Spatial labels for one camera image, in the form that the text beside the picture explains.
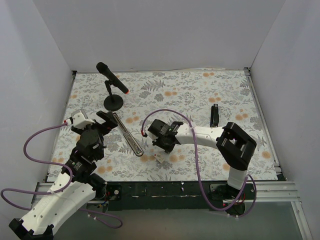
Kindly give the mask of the staple box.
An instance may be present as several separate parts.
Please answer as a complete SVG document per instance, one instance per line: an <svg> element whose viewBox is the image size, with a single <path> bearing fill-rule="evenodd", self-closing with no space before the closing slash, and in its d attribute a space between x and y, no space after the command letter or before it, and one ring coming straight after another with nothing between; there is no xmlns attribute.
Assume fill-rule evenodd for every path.
<svg viewBox="0 0 320 240"><path fill-rule="evenodd" d="M159 163L163 163L165 161L164 156L160 153L154 153L153 156Z"/></svg>

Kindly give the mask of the grey black stapler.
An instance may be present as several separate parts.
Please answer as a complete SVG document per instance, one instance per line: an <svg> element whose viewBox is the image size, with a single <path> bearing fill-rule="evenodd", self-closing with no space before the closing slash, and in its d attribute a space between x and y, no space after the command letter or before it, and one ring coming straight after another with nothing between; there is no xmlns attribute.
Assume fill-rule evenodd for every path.
<svg viewBox="0 0 320 240"><path fill-rule="evenodd" d="M130 131L125 127L119 116L114 112L113 117L115 118L118 127L121 129L125 140L127 141L128 145L131 147L132 151L137 157L141 157L144 154L142 147L139 145L137 140L133 137Z"/></svg>

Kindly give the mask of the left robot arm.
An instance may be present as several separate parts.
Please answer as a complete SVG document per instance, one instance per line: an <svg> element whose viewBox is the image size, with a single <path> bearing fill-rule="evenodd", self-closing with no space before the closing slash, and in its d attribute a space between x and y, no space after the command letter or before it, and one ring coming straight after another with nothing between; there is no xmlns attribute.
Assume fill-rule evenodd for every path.
<svg viewBox="0 0 320 240"><path fill-rule="evenodd" d="M20 240L52 240L61 225L85 203L106 196L106 181L94 173L97 161L105 156L104 136L118 126L111 111L98 111L99 123L80 109L58 125L70 126L79 135L61 172L47 191L39 192L41 199L28 208L21 218L14 218L9 228Z"/></svg>

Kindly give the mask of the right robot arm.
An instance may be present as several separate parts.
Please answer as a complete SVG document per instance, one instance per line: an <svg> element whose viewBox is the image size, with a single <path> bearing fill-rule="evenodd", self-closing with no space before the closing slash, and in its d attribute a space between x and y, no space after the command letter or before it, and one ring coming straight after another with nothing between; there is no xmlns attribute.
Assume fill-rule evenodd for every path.
<svg viewBox="0 0 320 240"><path fill-rule="evenodd" d="M155 119L148 125L146 134L152 144L169 154L175 145L200 146L219 150L230 166L226 192L232 199L237 199L245 192L243 186L249 163L257 147L256 141L234 122L224 127L191 127L187 123L174 121L167 124Z"/></svg>

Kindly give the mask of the black microphone stand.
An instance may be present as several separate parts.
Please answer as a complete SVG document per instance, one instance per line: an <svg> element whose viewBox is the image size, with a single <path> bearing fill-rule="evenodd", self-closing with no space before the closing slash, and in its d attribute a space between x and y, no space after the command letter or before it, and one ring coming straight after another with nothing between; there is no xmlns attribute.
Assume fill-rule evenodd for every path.
<svg viewBox="0 0 320 240"><path fill-rule="evenodd" d="M117 94L112 93L111 84L108 80L104 82L106 90L109 94L103 102L103 106L108 111L118 111L122 108L124 101L123 98Z"/></svg>

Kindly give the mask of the black microphone orange tip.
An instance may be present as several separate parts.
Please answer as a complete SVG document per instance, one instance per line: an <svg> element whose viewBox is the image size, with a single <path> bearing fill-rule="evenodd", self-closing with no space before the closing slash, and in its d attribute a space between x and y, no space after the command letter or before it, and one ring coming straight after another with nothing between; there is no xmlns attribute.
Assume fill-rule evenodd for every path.
<svg viewBox="0 0 320 240"><path fill-rule="evenodd" d="M129 89L114 75L109 67L103 62L98 62L96 64L96 69L100 74L105 76L115 87L119 88L124 94L128 94Z"/></svg>

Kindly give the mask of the floral patterned table mat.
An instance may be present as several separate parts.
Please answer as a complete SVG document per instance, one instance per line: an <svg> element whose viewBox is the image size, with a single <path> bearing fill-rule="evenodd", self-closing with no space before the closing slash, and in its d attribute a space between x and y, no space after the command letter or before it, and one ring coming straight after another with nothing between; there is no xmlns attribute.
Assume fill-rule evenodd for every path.
<svg viewBox="0 0 320 240"><path fill-rule="evenodd" d="M277 179L275 159L243 71L129 72L117 77L129 89L117 114L144 154L136 156L122 131L113 129L104 138L104 158L96 168L106 181L195 181L197 171L202 180L226 180L230 167L217 150L177 145L159 163L154 153L160 149L140 132L154 119L168 124L190 120L196 127L208 127L213 104L218 104L220 126L234 122L256 141L248 168L253 178Z"/></svg>

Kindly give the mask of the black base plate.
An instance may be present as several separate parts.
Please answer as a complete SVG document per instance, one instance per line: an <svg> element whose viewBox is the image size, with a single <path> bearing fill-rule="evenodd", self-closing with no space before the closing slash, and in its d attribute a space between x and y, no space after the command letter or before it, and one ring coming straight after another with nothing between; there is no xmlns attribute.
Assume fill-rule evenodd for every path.
<svg viewBox="0 0 320 240"><path fill-rule="evenodd" d="M227 189L226 181L203 181L202 186L210 203L216 208L224 208L237 196L237 190ZM248 182L236 200L234 208L237 213L244 213L245 201L255 196L254 186ZM118 181L109 182L105 196L99 200L92 199L87 206L95 206L97 210L196 210L213 209L208 206L202 196L197 181Z"/></svg>

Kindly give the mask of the aluminium frame rail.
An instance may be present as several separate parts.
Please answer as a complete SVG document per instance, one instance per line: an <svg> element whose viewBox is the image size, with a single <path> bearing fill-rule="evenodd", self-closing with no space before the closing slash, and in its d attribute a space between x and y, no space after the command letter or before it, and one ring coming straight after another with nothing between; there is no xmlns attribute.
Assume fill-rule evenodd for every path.
<svg viewBox="0 0 320 240"><path fill-rule="evenodd" d="M300 200L300 194L292 181L256 181L256 190L252 181L246 187L245 201L253 199L256 193L258 202L296 202ZM111 185L120 185L120 199L142 197L200 197L201 191L196 181L125 181L109 182Z"/></svg>

